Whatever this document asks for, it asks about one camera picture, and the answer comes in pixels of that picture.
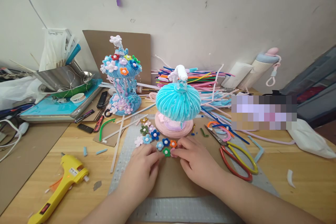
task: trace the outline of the left hand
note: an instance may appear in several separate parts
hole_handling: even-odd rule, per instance
[[[159,172],[159,161],[164,157],[153,145],[137,147],[120,178],[116,191],[137,207],[149,195]]]

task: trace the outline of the scissors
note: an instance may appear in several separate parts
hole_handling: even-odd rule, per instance
[[[255,163],[255,161],[253,160],[253,158],[251,157],[251,155],[249,155],[245,150],[243,150],[241,147],[239,147],[238,145],[235,145],[234,143],[231,143],[229,141],[224,142],[215,132],[213,132],[213,130],[211,128],[208,128],[206,125],[204,125],[206,127],[206,129],[210,132],[210,134],[217,140],[217,142],[221,145],[220,147],[220,154],[222,156],[222,159],[225,163],[225,165],[227,166],[227,168],[230,170],[230,172],[232,172],[233,175],[245,180],[245,181],[252,181],[252,173],[253,174],[258,174],[258,167]],[[229,149],[232,151],[233,155],[225,148],[225,147],[229,147]],[[237,152],[234,150],[234,148],[240,150],[241,152],[244,153],[245,156],[247,156],[247,158],[250,160],[250,162],[253,165],[253,170],[248,167],[245,162],[240,158],[240,156],[237,154]],[[247,173],[247,177],[243,177],[241,176],[239,173],[237,173],[228,163],[228,161],[225,158],[224,152],[230,157],[232,158],[237,164],[239,164],[240,167],[242,167],[244,169],[244,171],[246,171]]]

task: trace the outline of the cutting mat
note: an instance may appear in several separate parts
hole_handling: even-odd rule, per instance
[[[133,116],[132,121],[138,120],[142,114]],[[120,177],[125,170],[131,153],[135,149],[134,140],[139,135],[141,126],[133,124],[127,130],[124,145],[118,159],[117,166],[109,189],[109,194],[118,186]],[[231,142],[239,145],[248,153],[240,139],[231,139]],[[245,155],[240,155],[243,161],[249,163]],[[243,169],[233,162],[236,171],[244,174]],[[261,168],[259,174],[253,175],[252,184],[279,197],[279,194],[269,182]],[[147,198],[129,218],[131,221],[141,222],[197,222],[197,223],[244,223],[229,207],[216,196],[193,198]]]

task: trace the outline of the pixelated area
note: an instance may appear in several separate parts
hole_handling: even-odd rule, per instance
[[[232,96],[234,130],[291,130],[297,119],[296,96]]]

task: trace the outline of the plastic bag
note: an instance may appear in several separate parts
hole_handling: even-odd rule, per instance
[[[45,96],[40,94],[38,87],[42,83],[35,77],[28,76],[21,79],[0,83],[0,110],[14,107],[16,102],[27,98],[38,103]]]

